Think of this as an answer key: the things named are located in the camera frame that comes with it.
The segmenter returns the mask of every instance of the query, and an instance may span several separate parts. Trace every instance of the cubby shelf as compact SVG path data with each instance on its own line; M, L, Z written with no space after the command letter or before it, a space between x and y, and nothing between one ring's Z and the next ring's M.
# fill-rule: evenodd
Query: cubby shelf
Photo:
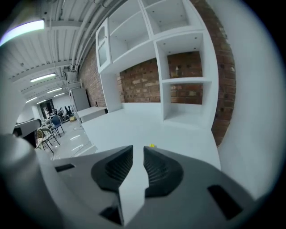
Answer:
M109 32L112 34L122 23L141 12L137 0L128 0L109 17Z
M158 117L165 124L210 130L218 100L218 67L210 35L192 3L189 0L128 0L107 21L109 34L104 50L108 49L108 61L104 68L99 68L99 73L109 112L125 109L117 90L118 74L156 57L161 98L160 109L156 109ZM199 52L202 77L170 79L168 55L184 52ZM202 104L171 103L171 85L174 84L202 84ZM129 107L138 110L138 105Z
M163 84L202 84L202 83L211 83L211 79L204 77L183 77L183 78L172 78L162 80Z

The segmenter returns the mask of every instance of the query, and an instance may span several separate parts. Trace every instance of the red brick wall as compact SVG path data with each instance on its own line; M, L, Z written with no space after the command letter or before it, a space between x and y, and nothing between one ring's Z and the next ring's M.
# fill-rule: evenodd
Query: red brick wall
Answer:
M80 69L79 78L82 79L84 88L87 90L88 99L91 106L106 106L100 75L97 70L97 57L95 44L89 50L83 66Z
M214 11L205 0L191 0L210 33L219 68L219 99L212 132L219 145L227 131L231 120L236 98L235 63L227 35Z
M170 78L202 77L199 52L168 56ZM159 74L156 58L137 64L118 77L122 102L160 102ZM202 104L202 85L171 85L171 102Z

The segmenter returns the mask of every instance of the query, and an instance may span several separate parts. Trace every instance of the white counter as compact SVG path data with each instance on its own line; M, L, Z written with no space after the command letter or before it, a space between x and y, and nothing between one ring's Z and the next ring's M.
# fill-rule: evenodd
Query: white counter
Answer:
M77 112L82 123L85 123L91 119L97 118L101 115L105 115L106 107L90 107Z

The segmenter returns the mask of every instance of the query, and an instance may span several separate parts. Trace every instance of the blue chair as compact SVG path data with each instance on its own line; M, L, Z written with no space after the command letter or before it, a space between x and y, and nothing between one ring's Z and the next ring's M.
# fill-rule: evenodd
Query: blue chair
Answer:
M59 128L59 127L62 128L62 123L61 123L61 120L59 119L59 116L55 115L55 116L52 118L52 123L54 124L54 126L52 127L52 131L55 130L55 131L58 132L58 134L59 134L58 128Z

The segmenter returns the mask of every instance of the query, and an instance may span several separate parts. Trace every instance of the ceiling light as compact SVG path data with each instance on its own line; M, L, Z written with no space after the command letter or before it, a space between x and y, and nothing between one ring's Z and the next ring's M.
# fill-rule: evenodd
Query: ceiling light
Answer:
M41 30L45 27L44 20L33 21L27 24L20 25L9 32L5 33L0 41L0 46L5 44L7 41L34 30Z
M28 103L28 102L30 102L30 101L32 101L32 100L34 100L34 99L36 99L36 98L37 98L37 97L30 99L30 100L28 100L26 103Z
M48 93L51 93L51 92L54 92L54 91L58 91L58 90L61 90L62 88L58 88L58 89L55 89L55 90L52 90L52 91L48 91Z
M56 74L55 74L55 73L52 73L52 74L49 74L49 75L46 75L46 76L38 77L38 78L33 79L33 80L30 80L30 81L31 81L31 83L34 83L34 82L36 82L36 81L39 81L39 80L42 80L42 79L45 79L45 78L48 78L48 77L52 77L52 76L56 76Z
M54 97L59 96L59 95L63 95L63 94L64 94L64 93L61 93L61 94L55 95Z
M44 101L46 101L46 99L45 99L45 100L43 100L43 101L40 101L40 102L38 102L38 103L36 103L36 104L42 103L42 102L44 102Z

